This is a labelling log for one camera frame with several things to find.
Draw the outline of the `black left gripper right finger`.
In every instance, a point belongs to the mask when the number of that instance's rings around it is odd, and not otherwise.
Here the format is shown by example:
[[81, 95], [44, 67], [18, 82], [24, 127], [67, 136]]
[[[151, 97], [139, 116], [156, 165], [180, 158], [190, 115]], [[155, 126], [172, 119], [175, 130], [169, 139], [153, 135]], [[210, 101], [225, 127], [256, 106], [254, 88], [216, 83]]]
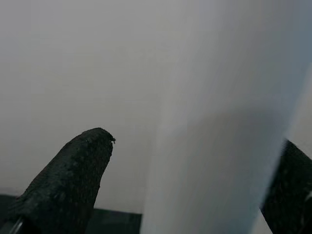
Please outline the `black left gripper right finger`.
[[312, 234], [312, 159], [289, 140], [261, 213], [273, 234]]

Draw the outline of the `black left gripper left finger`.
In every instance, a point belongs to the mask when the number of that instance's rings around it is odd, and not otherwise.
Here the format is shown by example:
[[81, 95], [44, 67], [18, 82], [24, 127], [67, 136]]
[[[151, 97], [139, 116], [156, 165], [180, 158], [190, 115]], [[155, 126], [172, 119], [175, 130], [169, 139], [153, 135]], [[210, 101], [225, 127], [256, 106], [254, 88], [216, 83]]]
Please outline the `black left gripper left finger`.
[[115, 141], [94, 128], [66, 143], [9, 207], [0, 234], [84, 234]]

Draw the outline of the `white plastic table leg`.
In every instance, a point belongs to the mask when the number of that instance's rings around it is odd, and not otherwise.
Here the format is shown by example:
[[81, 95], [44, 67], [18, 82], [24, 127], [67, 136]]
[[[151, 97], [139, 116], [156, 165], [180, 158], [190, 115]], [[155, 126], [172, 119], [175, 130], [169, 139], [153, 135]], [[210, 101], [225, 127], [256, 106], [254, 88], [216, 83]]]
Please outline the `white plastic table leg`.
[[312, 62], [312, 0], [185, 0], [140, 234], [249, 234]]

